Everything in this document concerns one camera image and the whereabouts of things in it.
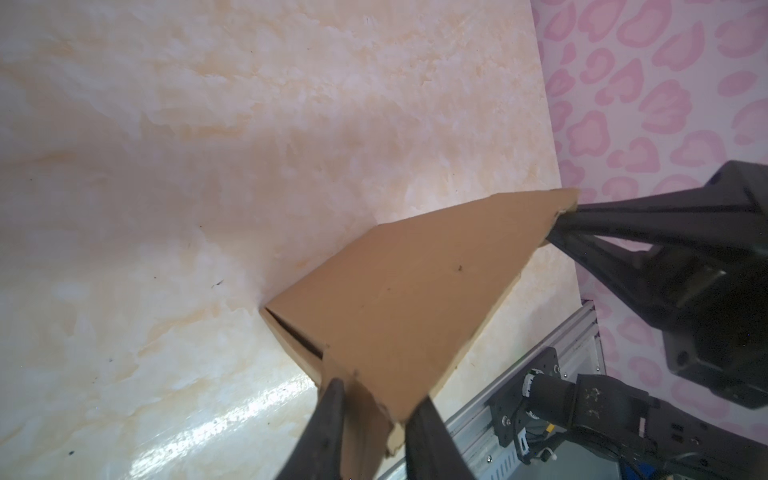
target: marble table surface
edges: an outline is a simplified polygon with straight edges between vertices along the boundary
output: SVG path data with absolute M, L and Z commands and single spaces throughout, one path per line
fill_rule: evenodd
M 316 390 L 258 306 L 560 186 L 527 0 L 7 0 L 0 105 L 2 478 L 272 478 Z M 441 414 L 578 306 L 540 248 Z

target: metal bracket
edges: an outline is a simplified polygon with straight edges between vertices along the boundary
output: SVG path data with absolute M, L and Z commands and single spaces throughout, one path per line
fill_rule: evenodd
M 524 409 L 519 408 L 523 400 L 523 383 L 532 369 L 560 378 L 558 351 L 550 346 L 544 348 L 489 399 L 488 407 L 491 409 L 492 426 L 501 447 L 512 443 L 528 421 L 533 419 Z

